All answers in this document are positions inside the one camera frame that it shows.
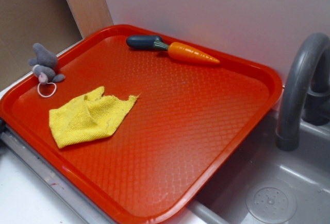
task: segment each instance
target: dark green cucumber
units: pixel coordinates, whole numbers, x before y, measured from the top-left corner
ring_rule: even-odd
[[[126,44],[133,49],[152,50],[157,40],[163,41],[159,35],[132,35],[126,39]]]

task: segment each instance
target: sink basin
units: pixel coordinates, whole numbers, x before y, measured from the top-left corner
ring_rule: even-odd
[[[301,123],[298,149],[275,146],[271,111],[195,197],[218,222],[330,223],[330,132]]]

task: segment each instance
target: yellow microfiber towel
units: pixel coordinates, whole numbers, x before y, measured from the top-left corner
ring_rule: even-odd
[[[59,148],[113,135],[138,98],[102,96],[104,90],[99,87],[49,111],[49,126]]]

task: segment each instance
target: gray stuffed mouse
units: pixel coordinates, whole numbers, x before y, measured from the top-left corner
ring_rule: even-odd
[[[44,46],[39,43],[33,45],[37,58],[30,59],[28,64],[33,66],[32,72],[41,84],[47,84],[48,82],[60,82],[65,79],[62,74],[56,75],[54,69],[57,66],[57,56],[47,50]]]

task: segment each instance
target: faucet spout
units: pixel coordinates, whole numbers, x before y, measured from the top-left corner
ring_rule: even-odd
[[[284,88],[276,128],[276,145],[279,149],[292,151],[298,147],[305,101],[312,103],[309,110],[304,110],[304,117],[313,119],[307,122],[316,124],[328,121],[316,114],[315,105],[320,103],[314,104],[314,97],[321,96],[323,102],[324,98],[328,98],[329,74],[330,39],[322,33],[314,33],[301,45]]]

